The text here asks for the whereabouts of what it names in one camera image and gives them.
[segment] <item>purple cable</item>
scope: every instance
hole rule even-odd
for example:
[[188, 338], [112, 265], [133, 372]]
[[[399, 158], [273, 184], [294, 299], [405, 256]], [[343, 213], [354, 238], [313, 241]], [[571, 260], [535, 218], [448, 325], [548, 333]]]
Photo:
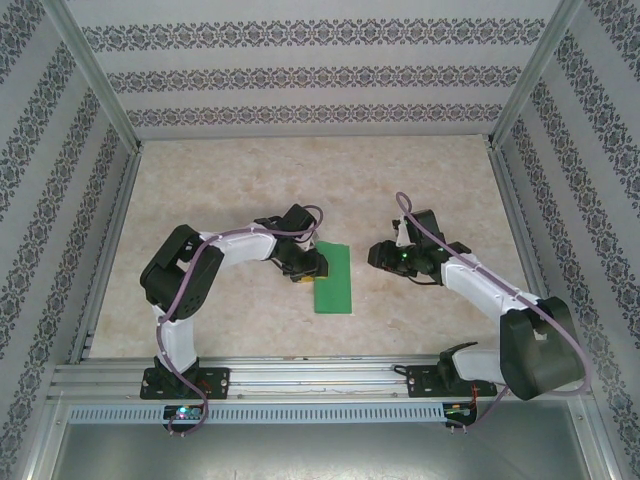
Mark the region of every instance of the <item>purple cable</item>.
[[[571, 391], [568, 391], [568, 392], [553, 390], [550, 393], [552, 393], [554, 395], [568, 397], [568, 396], [573, 396], [573, 395], [580, 395], [580, 394], [585, 393], [585, 392], [587, 392], [589, 390], [589, 387], [591, 386], [591, 376], [592, 376], [591, 363], [589, 362], [589, 359], [587, 358], [587, 355], [584, 353], [584, 350], [582, 350], [582, 348], [580, 347], [578, 342], [576, 342], [574, 340], [574, 338], [571, 335], [569, 335], [569, 332], [567, 332], [564, 328], [562, 328], [562, 326], [558, 322], [556, 322], [551, 316], [549, 316], [545, 312], [543, 312], [542, 309], [540, 309], [536, 304], [530, 302], [529, 300], [527, 300], [524, 297], [521, 297], [519, 292], [517, 292], [516, 290], [514, 290], [511, 287], [509, 287], [508, 285], [506, 285], [503, 281], [501, 281], [499, 278], [497, 278], [495, 275], [493, 275], [493, 273], [491, 273], [490, 271], [485, 270], [482, 267], [482, 265], [480, 265], [479, 263], [474, 263], [474, 262], [466, 259], [462, 255], [460, 255], [458, 252], [453, 250], [451, 247], [449, 247], [449, 245], [447, 245], [442, 240], [440, 240], [438, 237], [436, 237], [429, 230], [424, 228], [415, 219], [415, 217], [411, 213], [411, 208], [412, 208], [411, 199], [409, 199], [409, 197], [407, 196], [406, 193], [397, 192], [396, 193], [396, 201], [398, 202], [398, 205], [400, 206], [400, 209], [402, 210], [402, 212], [407, 216], [407, 218], [409, 220], [411, 220], [411, 223], [413, 223], [418, 230], [420, 230], [427, 237], [429, 237], [431, 240], [433, 240], [435, 243], [437, 243], [440, 247], [442, 247], [447, 252], [449, 252], [452, 256], [454, 256], [455, 258], [460, 260], [462, 263], [467, 265], [469, 268], [472, 268], [473, 270], [476, 270], [476, 271], [480, 272], [482, 275], [484, 275], [486, 278], [488, 278], [489, 281], [491, 281], [493, 284], [495, 284], [498, 288], [503, 290], [508, 295], [511, 295], [514, 299], [517, 298], [522, 304], [524, 304], [525, 306], [527, 306], [528, 308], [533, 310], [535, 313], [540, 315], [540, 317], [542, 317], [545, 321], [547, 321], [549, 323], [549, 325], [551, 325], [553, 328], [555, 328], [558, 331], [558, 333], [560, 335], [562, 335], [562, 337], [569, 343], [569, 345], [571, 345], [571, 347], [578, 354], [578, 357], [580, 357], [580, 360], [582, 361], [582, 365], [584, 366], [584, 381], [582, 382], [582, 385], [580, 385], [575, 390], [571, 390]], [[507, 393], [506, 390], [507, 390], [507, 388], [505, 387], [505, 389], [502, 392], [500, 392], [500, 395], [498, 395], [498, 397], [496, 398], [496, 402], [494, 402], [491, 405], [490, 408], [492, 408], [497, 403], [498, 400], [502, 399], [502, 397]]]
[[[198, 247], [198, 249], [194, 253], [193, 258], [191, 259], [191, 262], [189, 263], [189, 268], [187, 269], [187, 272], [185, 273], [182, 279], [182, 282], [180, 283], [180, 288], [178, 289], [178, 293], [176, 293], [176, 296], [173, 299], [173, 302], [171, 303], [169, 310], [167, 310], [164, 316], [160, 317], [160, 319], [158, 320], [158, 325], [156, 326], [156, 340], [158, 342], [160, 355], [162, 355], [162, 358], [164, 359], [165, 364], [167, 365], [171, 373], [173, 373], [176, 377], [178, 377], [178, 380], [180, 380], [184, 385], [189, 387], [190, 390], [195, 392], [202, 399], [202, 402], [203, 402], [203, 411], [202, 411], [202, 416], [200, 417], [200, 421], [196, 423], [193, 427], [191, 427], [189, 430], [187, 430], [186, 432], [181, 432], [180, 433], [181, 437], [185, 437], [187, 435], [190, 435], [198, 431], [202, 427], [202, 425], [204, 425], [205, 421], [207, 420], [207, 417], [209, 416], [209, 400], [207, 399], [207, 396], [204, 394], [204, 392], [200, 390], [198, 387], [196, 387], [189, 380], [187, 380], [178, 371], [175, 365], [171, 362], [171, 359], [169, 358], [169, 356], [167, 355], [167, 352], [165, 351], [164, 342], [162, 341], [162, 325], [169, 321], [169, 319], [173, 316], [176, 309], [178, 308], [178, 304], [180, 303], [180, 300], [182, 300], [182, 297], [184, 296], [184, 292], [187, 289], [187, 285], [189, 284], [189, 280], [193, 275], [193, 271], [196, 267], [196, 263], [198, 262], [198, 259], [200, 258], [200, 255], [202, 255], [202, 252], [204, 251], [205, 248], [207, 248], [216, 240], [220, 240], [223, 237], [228, 237], [229, 235], [238, 235], [241, 233], [261, 232], [261, 233], [270, 233], [271, 235], [279, 235], [282, 237], [299, 237], [301, 235], [306, 235], [306, 234], [313, 235], [313, 232], [315, 232], [318, 229], [318, 227], [320, 226], [320, 224], [322, 224], [322, 221], [324, 220], [324, 212], [320, 207], [316, 205], [305, 205], [302, 208], [312, 209], [318, 212], [318, 219], [316, 220], [315, 224], [306, 230], [301, 230], [299, 232], [284, 232], [280, 230], [269, 230], [267, 228], [256, 228], [256, 227], [238, 228], [236, 230], [229, 230], [227, 232], [212, 235], [210, 238], [202, 242], [202, 244]], [[172, 429], [174, 420], [175, 420], [175, 417], [172, 417], [169, 420], [169, 425], [167, 426], [170, 435], [173, 435], [175, 433], [175, 431]]]

